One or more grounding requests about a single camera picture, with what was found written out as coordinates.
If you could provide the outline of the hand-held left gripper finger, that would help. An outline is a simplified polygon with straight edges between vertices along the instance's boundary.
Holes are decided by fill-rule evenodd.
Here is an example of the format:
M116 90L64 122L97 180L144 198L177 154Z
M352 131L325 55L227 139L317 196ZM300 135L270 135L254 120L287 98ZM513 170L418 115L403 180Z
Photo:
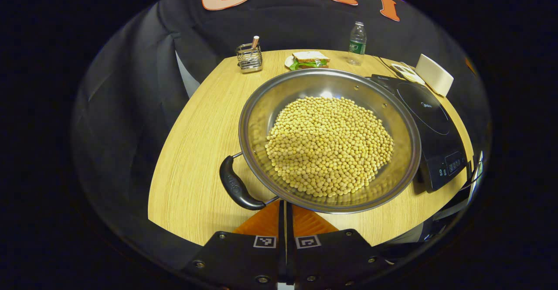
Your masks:
M355 229L296 235L294 206L286 203L286 281L296 290L370 290L393 263Z
M204 289L276 290L286 263L284 204L249 218L250 234L217 231L180 270Z

